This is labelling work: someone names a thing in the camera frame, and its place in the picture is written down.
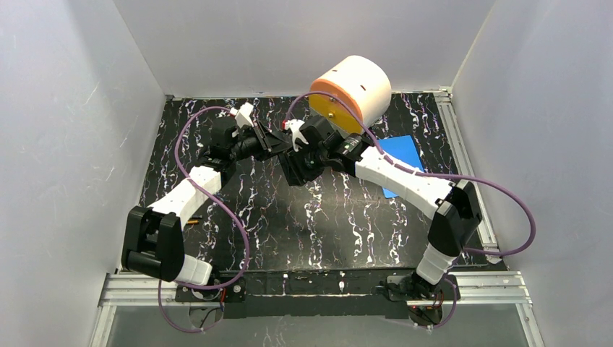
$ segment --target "cylindrical container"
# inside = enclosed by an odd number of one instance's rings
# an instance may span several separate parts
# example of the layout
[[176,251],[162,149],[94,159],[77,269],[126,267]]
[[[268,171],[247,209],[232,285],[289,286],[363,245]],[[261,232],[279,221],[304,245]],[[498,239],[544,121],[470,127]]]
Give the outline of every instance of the cylindrical container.
[[[311,84],[311,91],[333,94],[349,106],[367,127],[373,125],[390,106],[392,86],[387,75],[372,61],[348,56]],[[349,112],[327,96],[310,95],[311,109],[328,118],[347,136],[364,130]]]

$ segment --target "cylinder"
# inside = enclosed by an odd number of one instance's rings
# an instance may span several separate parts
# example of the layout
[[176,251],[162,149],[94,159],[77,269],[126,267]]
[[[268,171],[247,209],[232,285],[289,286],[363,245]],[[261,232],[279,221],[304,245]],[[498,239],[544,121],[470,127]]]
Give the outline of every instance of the cylinder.
[[[367,127],[383,115],[392,98],[392,86],[385,72],[361,56],[348,56],[336,64],[311,84],[311,91],[328,92],[342,100]],[[309,106],[328,118],[344,137],[364,132],[339,102],[327,96],[309,96]]]

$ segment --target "wall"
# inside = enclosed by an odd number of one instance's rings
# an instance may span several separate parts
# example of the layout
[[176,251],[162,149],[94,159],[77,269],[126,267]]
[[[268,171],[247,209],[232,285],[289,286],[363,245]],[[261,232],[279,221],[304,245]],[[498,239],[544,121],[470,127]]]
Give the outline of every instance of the wall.
[[297,95],[351,54],[450,85],[494,0],[115,0],[165,94]]
[[0,345],[89,343],[163,102],[111,0],[3,1]]
[[[610,346],[613,3],[498,1],[453,89],[476,173],[516,191],[538,227],[507,258],[548,346]],[[525,217],[486,192],[503,249]]]

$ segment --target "gray panel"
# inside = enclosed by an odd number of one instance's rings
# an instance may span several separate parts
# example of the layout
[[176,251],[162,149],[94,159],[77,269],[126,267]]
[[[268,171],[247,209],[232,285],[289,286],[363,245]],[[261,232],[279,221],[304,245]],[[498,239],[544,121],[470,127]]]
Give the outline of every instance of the gray panel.
[[[548,346],[610,346],[613,3],[498,1],[453,89],[475,172],[526,200],[521,270]],[[525,216],[485,190],[503,249]]]
[[163,102],[111,0],[2,2],[0,345],[87,345]]
[[297,95],[351,54],[394,90],[453,81],[494,0],[115,0],[166,94]]
[[[187,308],[167,308],[191,327]],[[206,334],[186,334],[164,321],[157,307],[117,307],[109,346],[527,346],[517,309],[464,305],[432,333],[383,317],[253,317],[223,320]]]

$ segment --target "marble surface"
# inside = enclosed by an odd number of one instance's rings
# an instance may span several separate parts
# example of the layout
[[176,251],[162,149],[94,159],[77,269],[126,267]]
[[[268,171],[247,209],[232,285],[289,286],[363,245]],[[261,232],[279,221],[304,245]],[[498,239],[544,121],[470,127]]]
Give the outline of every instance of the marble surface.
[[[142,190],[141,205],[169,192],[183,177],[172,148],[190,115],[206,106],[255,105],[254,116],[278,129],[293,98],[170,100],[166,103]],[[295,116],[304,118],[303,102]],[[209,136],[216,112],[189,129],[181,147],[190,169]],[[455,173],[457,168],[431,93],[394,94],[385,115],[372,127],[378,138],[412,135],[425,171]],[[218,195],[244,222],[251,248],[250,270],[316,270],[357,267],[416,267],[427,245],[429,220],[400,198],[385,199],[379,186],[326,170],[303,187],[289,187],[277,159],[243,160]],[[238,228],[210,202],[196,213],[201,224],[187,226],[187,254],[236,270],[244,245]],[[469,243],[479,247],[475,235]],[[484,265],[483,257],[460,264]]]

